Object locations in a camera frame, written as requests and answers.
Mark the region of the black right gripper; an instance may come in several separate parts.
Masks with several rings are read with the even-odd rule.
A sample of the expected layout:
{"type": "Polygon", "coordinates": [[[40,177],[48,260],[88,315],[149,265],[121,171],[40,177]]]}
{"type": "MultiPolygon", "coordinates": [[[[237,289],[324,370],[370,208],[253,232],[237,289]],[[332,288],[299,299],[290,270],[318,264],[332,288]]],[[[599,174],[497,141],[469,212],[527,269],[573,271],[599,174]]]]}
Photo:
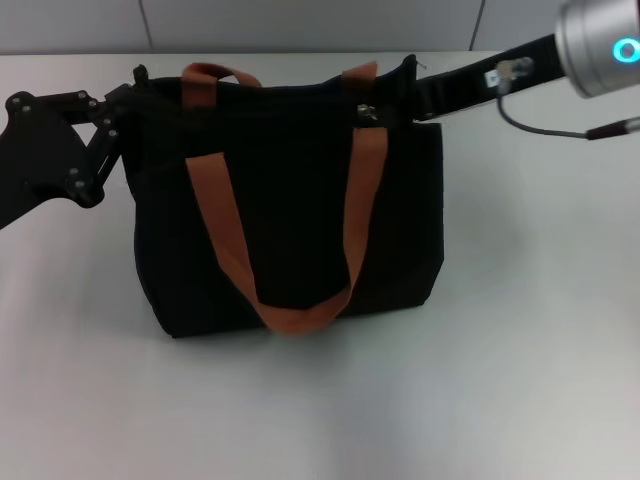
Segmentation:
{"type": "Polygon", "coordinates": [[[376,84],[371,104],[376,125],[401,127],[492,101],[497,88],[486,75],[501,61],[530,58],[533,70],[512,83],[519,92],[565,76],[553,34],[496,54],[462,68],[417,80],[414,84],[376,84]]]}

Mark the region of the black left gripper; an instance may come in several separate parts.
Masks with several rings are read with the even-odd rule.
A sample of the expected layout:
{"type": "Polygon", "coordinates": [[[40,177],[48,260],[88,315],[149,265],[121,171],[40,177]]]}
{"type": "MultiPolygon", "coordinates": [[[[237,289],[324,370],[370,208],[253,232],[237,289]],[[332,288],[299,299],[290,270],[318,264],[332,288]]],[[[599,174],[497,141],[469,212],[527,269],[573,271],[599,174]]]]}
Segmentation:
{"type": "Polygon", "coordinates": [[[134,87],[122,84],[100,101],[85,90],[7,99],[1,133],[1,226],[52,199],[92,208],[121,156],[118,118],[134,87]]]}

